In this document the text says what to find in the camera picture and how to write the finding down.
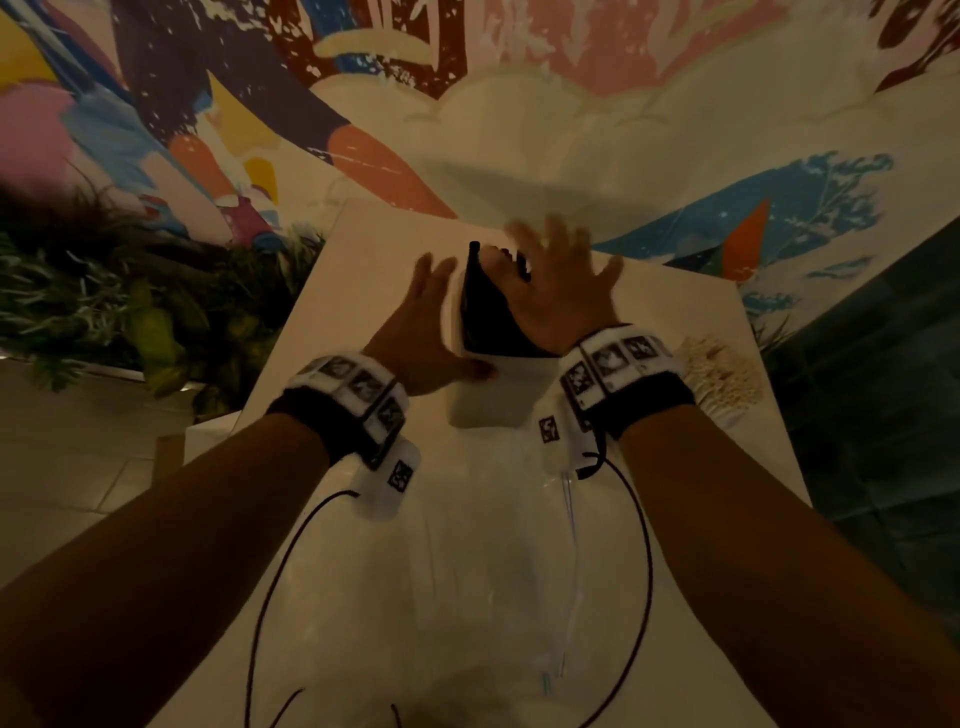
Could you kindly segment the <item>person's right hand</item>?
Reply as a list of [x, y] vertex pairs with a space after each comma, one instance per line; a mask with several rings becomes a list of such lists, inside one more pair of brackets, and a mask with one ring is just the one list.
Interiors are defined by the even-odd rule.
[[570, 226], [569, 257], [549, 260], [545, 222], [534, 228], [523, 221], [505, 225], [507, 237], [530, 265], [528, 283], [495, 284], [506, 298], [513, 319], [534, 345], [564, 356], [577, 343], [599, 331], [616, 327], [621, 319], [611, 297], [595, 291], [592, 234], [584, 226]]

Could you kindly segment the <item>person's left hand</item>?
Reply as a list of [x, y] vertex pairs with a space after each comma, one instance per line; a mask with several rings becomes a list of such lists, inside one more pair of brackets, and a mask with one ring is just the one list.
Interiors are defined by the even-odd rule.
[[442, 310], [457, 259], [435, 262], [430, 252], [414, 264], [410, 285], [402, 302], [372, 336], [362, 353], [385, 367], [411, 397], [432, 394], [452, 383], [446, 381], [445, 358], [462, 358], [446, 344]]

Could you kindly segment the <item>white box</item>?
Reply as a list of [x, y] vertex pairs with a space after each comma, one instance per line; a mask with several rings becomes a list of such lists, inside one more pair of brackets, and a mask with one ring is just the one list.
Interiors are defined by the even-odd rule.
[[467, 352], [462, 343], [459, 304], [464, 275], [453, 290], [450, 321], [446, 326], [452, 351], [463, 358], [488, 361], [497, 377], [480, 383], [453, 384], [447, 391], [447, 418], [450, 425], [462, 429], [524, 427], [535, 405], [553, 388], [559, 378], [558, 358], [513, 358], [477, 355]]

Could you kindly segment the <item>black box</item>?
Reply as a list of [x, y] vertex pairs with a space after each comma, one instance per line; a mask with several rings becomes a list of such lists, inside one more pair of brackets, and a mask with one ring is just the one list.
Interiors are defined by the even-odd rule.
[[481, 243], [469, 243], [459, 303], [464, 349], [472, 355], [501, 358], [557, 358], [535, 345], [514, 319], [506, 297], [484, 272]]

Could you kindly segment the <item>person's right forearm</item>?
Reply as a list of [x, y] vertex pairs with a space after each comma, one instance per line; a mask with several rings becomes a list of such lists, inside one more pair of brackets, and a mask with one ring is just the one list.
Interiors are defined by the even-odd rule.
[[678, 588], [778, 728], [960, 728], [931, 613], [694, 406], [616, 413]]

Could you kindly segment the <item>person's left forearm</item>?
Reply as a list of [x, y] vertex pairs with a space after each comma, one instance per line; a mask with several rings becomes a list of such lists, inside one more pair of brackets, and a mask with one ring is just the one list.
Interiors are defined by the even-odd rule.
[[330, 467], [260, 418], [0, 589], [0, 728], [144, 728], [234, 622]]

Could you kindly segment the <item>clear plastic bag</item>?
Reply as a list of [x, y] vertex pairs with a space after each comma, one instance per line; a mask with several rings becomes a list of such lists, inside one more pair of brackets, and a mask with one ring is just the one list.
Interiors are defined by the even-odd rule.
[[351, 484], [304, 509], [287, 554], [310, 606], [306, 676], [270, 728], [619, 728], [654, 602], [652, 537], [608, 444], [545, 474], [491, 432], [424, 458], [390, 520]]

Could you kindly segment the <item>green leafy plants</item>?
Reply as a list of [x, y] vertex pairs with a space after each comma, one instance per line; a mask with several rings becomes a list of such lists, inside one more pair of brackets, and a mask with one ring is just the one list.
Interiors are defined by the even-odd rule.
[[0, 183], [0, 354], [52, 392], [112, 367], [138, 371], [156, 399], [197, 383], [196, 424], [239, 411], [325, 243], [306, 226], [221, 248], [105, 190], [35, 200]]

